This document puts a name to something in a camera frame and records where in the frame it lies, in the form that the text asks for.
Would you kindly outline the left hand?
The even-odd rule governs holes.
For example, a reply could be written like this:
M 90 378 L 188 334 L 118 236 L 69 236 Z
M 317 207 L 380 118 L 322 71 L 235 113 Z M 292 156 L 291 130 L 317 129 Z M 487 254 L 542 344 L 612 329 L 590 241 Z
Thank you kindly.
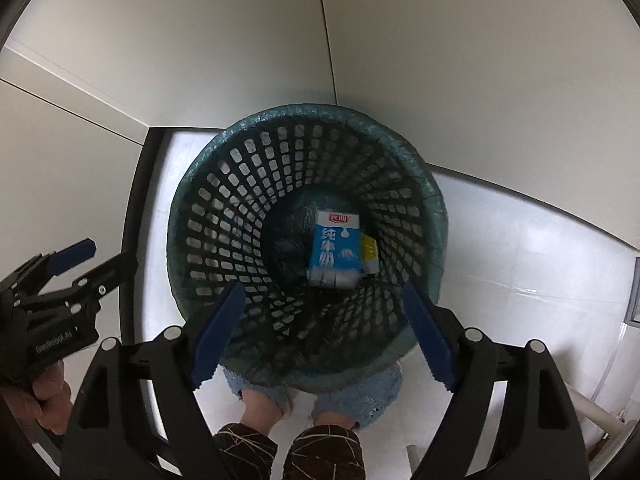
M 2 388 L 1 395 L 22 429 L 28 422 L 57 436 L 66 434 L 73 411 L 72 389 L 64 378 L 64 362 L 48 366 L 32 383 L 32 393 Z

